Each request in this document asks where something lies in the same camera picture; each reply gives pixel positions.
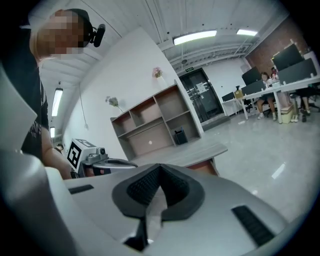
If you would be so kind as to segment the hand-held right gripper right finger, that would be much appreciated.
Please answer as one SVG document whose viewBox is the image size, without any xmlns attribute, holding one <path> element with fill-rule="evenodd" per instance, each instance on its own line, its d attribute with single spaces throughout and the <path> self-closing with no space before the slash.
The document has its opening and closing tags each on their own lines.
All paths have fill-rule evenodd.
<svg viewBox="0 0 320 256">
<path fill-rule="evenodd" d="M 149 245 L 149 256 L 241 256 L 254 251 L 257 244 L 232 211 L 240 206 L 246 206 L 274 236 L 288 225 L 277 210 L 233 181 L 176 169 L 202 185 L 204 201 L 188 219 L 165 221 Z"/>
</svg>

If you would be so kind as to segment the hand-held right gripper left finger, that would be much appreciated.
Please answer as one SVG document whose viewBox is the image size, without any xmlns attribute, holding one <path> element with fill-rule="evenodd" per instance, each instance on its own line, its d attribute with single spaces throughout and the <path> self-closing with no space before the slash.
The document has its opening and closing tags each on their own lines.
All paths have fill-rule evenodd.
<svg viewBox="0 0 320 256">
<path fill-rule="evenodd" d="M 148 243 L 144 221 L 112 199 L 117 182 L 141 172 L 64 181 L 33 156 L 0 150 L 0 196 L 43 255 L 165 256 L 163 245 Z"/>
</svg>

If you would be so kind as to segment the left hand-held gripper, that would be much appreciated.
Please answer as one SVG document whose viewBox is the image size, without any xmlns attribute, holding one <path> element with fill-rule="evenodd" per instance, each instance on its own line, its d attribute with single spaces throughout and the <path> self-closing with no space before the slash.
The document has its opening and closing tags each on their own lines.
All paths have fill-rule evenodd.
<svg viewBox="0 0 320 256">
<path fill-rule="evenodd" d="M 85 168 L 92 168 L 95 176 L 100 176 L 110 174 L 110 169 L 131 169 L 138 167 L 137 164 L 128 160 L 107 158 L 108 154 L 104 147 L 97 147 L 85 139 L 77 138 L 71 140 L 66 157 L 72 170 L 80 178 L 86 177 L 84 173 Z"/>
</svg>

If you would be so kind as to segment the person's left forearm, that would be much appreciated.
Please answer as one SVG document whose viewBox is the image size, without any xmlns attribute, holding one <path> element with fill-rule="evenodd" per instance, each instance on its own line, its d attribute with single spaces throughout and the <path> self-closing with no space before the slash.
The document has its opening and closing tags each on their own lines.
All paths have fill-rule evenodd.
<svg viewBox="0 0 320 256">
<path fill-rule="evenodd" d="M 45 127 L 41 128 L 41 144 L 43 164 L 57 169 L 63 180 L 72 179 L 71 166 L 64 156 L 53 148 L 50 132 Z"/>
</svg>

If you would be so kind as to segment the grey wooden desk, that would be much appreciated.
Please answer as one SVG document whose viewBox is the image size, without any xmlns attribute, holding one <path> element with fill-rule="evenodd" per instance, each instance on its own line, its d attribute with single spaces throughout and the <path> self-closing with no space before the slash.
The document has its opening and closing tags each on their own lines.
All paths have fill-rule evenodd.
<svg viewBox="0 0 320 256">
<path fill-rule="evenodd" d="M 138 166 L 146 164 L 170 164 L 219 176 L 215 157 L 227 151 L 228 148 L 222 143 L 213 142 L 212 144 L 208 144 L 197 140 L 180 146 L 164 147 L 138 156 L 131 161 Z"/>
</svg>

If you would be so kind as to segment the white long office table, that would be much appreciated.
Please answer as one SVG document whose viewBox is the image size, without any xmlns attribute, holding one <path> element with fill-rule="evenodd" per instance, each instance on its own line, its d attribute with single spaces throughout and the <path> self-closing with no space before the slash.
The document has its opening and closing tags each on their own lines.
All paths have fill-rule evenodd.
<svg viewBox="0 0 320 256">
<path fill-rule="evenodd" d="M 248 113 L 246 111 L 246 108 L 245 108 L 245 105 L 243 102 L 244 99 L 251 100 L 251 103 L 253 104 L 252 99 L 259 98 L 263 95 L 272 93 L 274 95 L 275 103 L 277 105 L 277 121 L 279 124 L 282 124 L 283 120 L 282 120 L 281 109 L 280 109 L 280 101 L 279 101 L 279 97 L 278 97 L 277 93 L 291 92 L 291 91 L 307 88 L 309 84 L 315 84 L 318 82 L 320 82 L 320 75 L 312 76 L 311 78 L 306 78 L 306 79 L 298 80 L 298 81 L 291 82 L 291 83 L 284 82 L 284 84 L 281 84 L 279 82 L 276 82 L 272 85 L 272 87 L 268 87 L 268 88 L 266 88 L 266 86 L 262 80 L 258 80 L 256 82 L 250 84 L 250 86 L 253 86 L 253 93 L 251 93 L 251 94 L 245 93 L 244 97 L 241 98 L 241 105 L 243 108 L 245 120 L 247 121 L 249 118 L 248 118 Z"/>
</svg>

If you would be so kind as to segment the grey wooden hutch shelf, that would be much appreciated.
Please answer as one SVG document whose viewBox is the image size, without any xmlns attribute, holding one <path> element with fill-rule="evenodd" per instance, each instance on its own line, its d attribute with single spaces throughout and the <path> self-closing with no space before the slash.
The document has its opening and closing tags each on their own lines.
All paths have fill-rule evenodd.
<svg viewBox="0 0 320 256">
<path fill-rule="evenodd" d="M 181 127 L 188 143 L 201 138 L 186 99 L 176 84 L 110 120 L 128 160 L 162 148 L 179 146 L 176 144 L 175 131 Z"/>
</svg>

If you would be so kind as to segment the black pen holder box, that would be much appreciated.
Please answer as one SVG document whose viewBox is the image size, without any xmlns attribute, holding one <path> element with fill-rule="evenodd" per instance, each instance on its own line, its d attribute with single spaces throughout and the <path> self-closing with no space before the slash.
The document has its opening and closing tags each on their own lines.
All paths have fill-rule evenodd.
<svg viewBox="0 0 320 256">
<path fill-rule="evenodd" d="M 188 143 L 186 133 L 182 127 L 180 128 L 180 130 L 174 131 L 174 137 L 177 145 L 183 145 Z"/>
</svg>

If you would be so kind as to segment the black double door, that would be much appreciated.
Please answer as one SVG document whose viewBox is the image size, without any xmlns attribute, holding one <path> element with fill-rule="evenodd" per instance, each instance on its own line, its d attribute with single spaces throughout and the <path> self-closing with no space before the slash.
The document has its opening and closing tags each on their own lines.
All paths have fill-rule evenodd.
<svg viewBox="0 0 320 256">
<path fill-rule="evenodd" d="M 220 101 L 202 68 L 179 77 L 201 123 L 223 113 Z M 196 84 L 203 83 L 206 92 L 199 93 Z"/>
</svg>

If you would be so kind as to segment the pink flowers in white vase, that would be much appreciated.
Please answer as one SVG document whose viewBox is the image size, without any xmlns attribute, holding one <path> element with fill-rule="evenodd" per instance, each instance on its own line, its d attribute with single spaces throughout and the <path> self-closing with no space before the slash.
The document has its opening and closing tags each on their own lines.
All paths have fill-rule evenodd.
<svg viewBox="0 0 320 256">
<path fill-rule="evenodd" d="M 163 77 L 163 72 L 160 67 L 155 67 L 152 70 L 152 77 L 156 80 L 158 86 L 163 90 L 167 87 L 166 81 Z"/>
</svg>

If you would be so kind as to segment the cream storage bin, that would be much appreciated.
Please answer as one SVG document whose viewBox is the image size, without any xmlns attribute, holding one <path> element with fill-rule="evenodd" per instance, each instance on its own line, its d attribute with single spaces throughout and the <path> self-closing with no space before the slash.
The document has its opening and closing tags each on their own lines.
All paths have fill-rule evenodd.
<svg viewBox="0 0 320 256">
<path fill-rule="evenodd" d="M 294 107 L 292 104 L 287 107 L 281 108 L 280 113 L 281 113 L 281 119 L 283 124 L 289 124 L 291 122 L 293 111 L 294 111 Z"/>
</svg>

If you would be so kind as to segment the person's black t-shirt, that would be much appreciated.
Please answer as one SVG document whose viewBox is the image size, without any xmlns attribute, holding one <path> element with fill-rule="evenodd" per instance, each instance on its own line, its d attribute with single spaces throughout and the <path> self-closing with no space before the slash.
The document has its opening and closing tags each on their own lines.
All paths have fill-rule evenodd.
<svg viewBox="0 0 320 256">
<path fill-rule="evenodd" d="M 48 101 L 40 79 L 38 63 L 30 50 L 31 26 L 19 26 L 1 53 L 4 70 L 23 100 L 37 114 L 30 127 L 21 150 L 43 159 L 42 129 L 49 128 Z"/>
</svg>

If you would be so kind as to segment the black office chair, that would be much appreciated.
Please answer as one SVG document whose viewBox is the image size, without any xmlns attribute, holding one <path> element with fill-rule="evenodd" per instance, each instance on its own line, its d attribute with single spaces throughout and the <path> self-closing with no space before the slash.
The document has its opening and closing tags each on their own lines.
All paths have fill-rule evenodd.
<svg viewBox="0 0 320 256">
<path fill-rule="evenodd" d="M 291 101 L 296 105 L 297 111 L 302 112 L 301 108 L 301 98 L 297 94 L 305 94 L 308 97 L 309 107 L 311 109 L 316 109 L 320 113 L 320 89 L 308 86 L 306 88 L 297 89 L 290 93 Z"/>
</svg>

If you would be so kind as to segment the large black monitor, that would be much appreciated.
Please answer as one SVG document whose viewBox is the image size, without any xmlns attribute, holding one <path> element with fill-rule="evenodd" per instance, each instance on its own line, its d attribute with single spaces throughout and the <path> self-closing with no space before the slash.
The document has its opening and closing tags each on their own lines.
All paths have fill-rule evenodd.
<svg viewBox="0 0 320 256">
<path fill-rule="evenodd" d="M 272 57 L 272 62 L 278 71 L 300 63 L 304 57 L 300 54 L 297 46 L 293 43 Z"/>
</svg>

